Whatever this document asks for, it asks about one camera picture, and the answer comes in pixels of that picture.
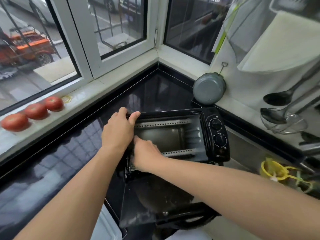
forearm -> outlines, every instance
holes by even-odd
[[[88,240],[123,152],[101,149],[15,240]]]
[[[318,200],[251,173],[161,157],[153,173],[262,239],[317,239]]]

hand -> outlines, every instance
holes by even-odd
[[[151,167],[163,158],[165,157],[162,156],[158,147],[151,141],[142,140],[138,136],[134,137],[133,164],[137,170],[149,173]]]
[[[127,149],[134,137],[134,125],[140,116],[140,112],[134,112],[129,120],[126,118],[128,110],[120,108],[118,113],[114,113],[102,132],[102,149],[120,150],[121,153]]]

spoon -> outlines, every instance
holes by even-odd
[[[318,91],[320,89],[320,84],[316,85],[314,88],[310,89],[309,91],[305,92],[301,97],[299,97],[297,100],[295,100],[293,103],[289,104],[283,109],[280,110],[272,110],[268,108],[261,108],[260,112],[264,119],[267,121],[277,124],[277,125],[285,125],[287,123],[286,121],[286,114],[287,111],[295,106],[296,104],[300,103],[305,98],[309,97],[314,92]]]
[[[306,81],[310,80],[314,75],[320,71],[320,61],[318,61],[307,73],[303,75],[301,80],[296,83],[292,88],[284,92],[271,93],[264,96],[263,100],[273,106],[285,106],[291,103],[294,92],[304,84]]]

street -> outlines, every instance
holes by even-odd
[[[4,1],[4,4],[7,11],[10,13],[10,15],[19,27],[25,27],[27,25],[30,25],[31,27],[35,28],[38,33],[44,34],[46,33],[46,29],[61,58],[67,58],[69,56],[60,36],[60,33],[55,25],[46,26],[44,28],[40,23],[39,19],[33,13],[30,13],[15,4],[9,4],[6,1]],[[134,39],[139,38],[140,34],[129,29],[128,21],[125,19],[124,16],[122,16],[121,24],[121,18],[119,13],[110,13],[111,18],[109,18],[109,13],[103,5],[90,2],[90,6],[92,23],[94,25],[97,43],[101,55],[108,53],[112,50],[109,47],[104,48],[103,46],[105,45],[102,44],[102,40],[105,41],[122,33],[131,35],[134,37]],[[97,17],[95,17],[94,15],[93,6],[95,7]],[[101,37],[98,32],[97,21],[100,28]],[[0,27],[3,29],[3,32],[6,33],[8,36],[10,36],[9,30],[11,28],[14,28],[14,24],[7,16],[5,10],[1,7]],[[53,59],[54,61],[60,60],[59,56],[56,54],[53,55]],[[6,71],[7,68],[2,67],[0,65],[0,75],[1,73],[3,74]],[[18,101],[24,100],[46,88],[49,88],[50,86],[52,86],[50,82],[48,82],[47,80],[45,80],[33,71],[19,72],[17,73],[17,75],[13,77],[6,78],[5,76],[3,76],[2,80],[0,78],[0,110]]]

red tomato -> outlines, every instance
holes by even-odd
[[[48,117],[48,111],[44,104],[30,104],[26,107],[24,113],[33,120],[43,120]]]
[[[64,109],[64,104],[61,98],[47,97],[44,102],[46,108],[52,112],[59,112]]]
[[[1,126],[7,131],[20,132],[27,129],[30,124],[25,114],[15,113],[5,117],[1,121]]]

